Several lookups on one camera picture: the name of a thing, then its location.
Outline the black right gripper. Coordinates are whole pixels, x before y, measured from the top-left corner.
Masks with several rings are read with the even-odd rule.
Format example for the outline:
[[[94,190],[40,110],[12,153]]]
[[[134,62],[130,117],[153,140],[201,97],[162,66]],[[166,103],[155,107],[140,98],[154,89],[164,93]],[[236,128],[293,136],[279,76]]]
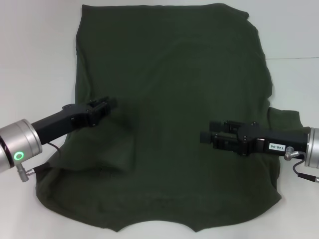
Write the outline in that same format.
[[[210,131],[200,132],[200,143],[211,144],[215,149],[239,152],[242,155],[265,153],[283,156],[288,147],[305,152],[308,144],[306,133],[267,129],[257,123],[211,121]],[[236,132],[236,135],[219,132]]]

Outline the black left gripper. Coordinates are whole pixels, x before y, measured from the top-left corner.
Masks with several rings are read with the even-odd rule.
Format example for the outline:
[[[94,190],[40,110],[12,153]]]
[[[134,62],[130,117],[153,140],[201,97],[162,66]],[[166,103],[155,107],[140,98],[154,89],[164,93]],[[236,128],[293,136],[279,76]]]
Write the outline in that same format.
[[[39,136],[42,145],[45,145],[76,129],[87,126],[96,126],[106,117],[110,110],[118,106],[115,98],[102,97],[85,104],[69,104],[61,111],[43,118],[31,125]]]

